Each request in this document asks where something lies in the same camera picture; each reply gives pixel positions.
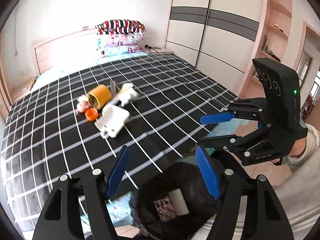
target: wardrobe door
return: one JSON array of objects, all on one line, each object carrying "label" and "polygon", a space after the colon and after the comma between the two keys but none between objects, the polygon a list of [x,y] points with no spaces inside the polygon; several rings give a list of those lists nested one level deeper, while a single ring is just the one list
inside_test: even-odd
[{"label": "wardrobe door", "polygon": [[197,68],[236,93],[250,59],[263,0],[211,0]]},{"label": "wardrobe door", "polygon": [[166,48],[196,65],[209,0],[173,0]]}]

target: bed sheet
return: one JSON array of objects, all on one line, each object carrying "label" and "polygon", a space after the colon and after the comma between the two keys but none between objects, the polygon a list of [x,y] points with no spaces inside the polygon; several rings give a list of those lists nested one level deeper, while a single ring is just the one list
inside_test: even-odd
[{"label": "bed sheet", "polygon": [[[76,116],[77,98],[98,84],[131,82],[139,94],[125,106],[131,114],[116,138],[103,139],[94,123]],[[237,97],[174,54],[152,54],[97,64],[24,97],[10,109],[1,167],[9,206],[21,231],[34,230],[42,207],[61,174],[86,176],[109,168],[127,145],[132,156],[113,199],[135,190],[181,158],[214,125],[204,114]],[[86,213],[84,196],[79,198]]]},{"label": "bed sheet", "polygon": [[147,53],[145,52],[134,52],[128,54],[115,55],[111,57],[104,58],[85,58],[85,57],[70,57],[69,60],[64,60],[62,63],[57,66],[53,66],[44,72],[40,77],[37,78],[36,83],[31,89],[31,93],[58,80],[59,78],[66,77],[80,70],[84,70],[88,67],[93,67],[97,65],[97,61],[101,64],[107,62],[113,62],[121,59],[132,58],[132,57],[140,57],[145,56]]}]

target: trash bin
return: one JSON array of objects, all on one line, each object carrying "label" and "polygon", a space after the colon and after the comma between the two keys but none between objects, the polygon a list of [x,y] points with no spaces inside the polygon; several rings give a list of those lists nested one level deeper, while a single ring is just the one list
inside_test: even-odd
[{"label": "trash bin", "polygon": [[[162,222],[154,201],[177,188],[181,190],[190,213]],[[160,240],[189,240],[217,212],[219,202],[209,194],[198,166],[174,163],[134,191],[130,207],[133,226],[140,228],[143,235]]]}]

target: blue gripper pad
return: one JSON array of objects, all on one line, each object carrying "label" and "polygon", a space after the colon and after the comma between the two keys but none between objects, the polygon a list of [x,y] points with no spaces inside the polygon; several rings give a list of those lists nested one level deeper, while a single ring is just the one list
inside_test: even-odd
[{"label": "blue gripper pad", "polygon": [[229,122],[232,118],[235,118],[234,114],[229,112],[218,113],[218,114],[207,114],[200,118],[201,124],[212,124],[219,122]]},{"label": "blue gripper pad", "polygon": [[196,149],[196,160],[210,195],[214,196],[215,199],[220,198],[221,192],[218,178],[201,147]]},{"label": "blue gripper pad", "polygon": [[125,169],[130,161],[130,154],[131,151],[129,147],[124,145],[120,150],[120,157],[107,179],[108,189],[106,191],[106,196],[108,199],[111,198],[111,196],[114,195],[119,188]]}]

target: headboard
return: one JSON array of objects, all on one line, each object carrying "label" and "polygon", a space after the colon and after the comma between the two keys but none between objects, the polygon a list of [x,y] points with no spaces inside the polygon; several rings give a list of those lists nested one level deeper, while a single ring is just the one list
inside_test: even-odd
[{"label": "headboard", "polygon": [[57,63],[59,51],[66,49],[63,46],[63,44],[65,44],[64,42],[71,41],[72,43],[77,44],[80,39],[95,35],[97,35],[96,28],[83,29],[73,33],[50,37],[34,43],[32,45],[32,57],[37,77]]}]

